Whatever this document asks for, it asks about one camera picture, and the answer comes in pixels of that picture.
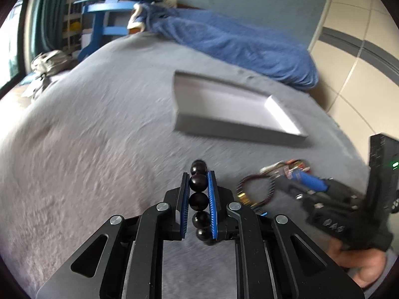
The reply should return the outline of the right hand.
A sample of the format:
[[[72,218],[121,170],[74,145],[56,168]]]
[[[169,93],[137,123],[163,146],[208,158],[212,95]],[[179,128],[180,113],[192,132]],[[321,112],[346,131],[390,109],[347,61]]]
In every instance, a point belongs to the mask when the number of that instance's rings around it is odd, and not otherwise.
[[[340,266],[355,269],[352,279],[361,287],[367,288],[384,272],[386,253],[372,248],[368,250],[343,250],[343,243],[335,238],[330,239],[327,254]]]

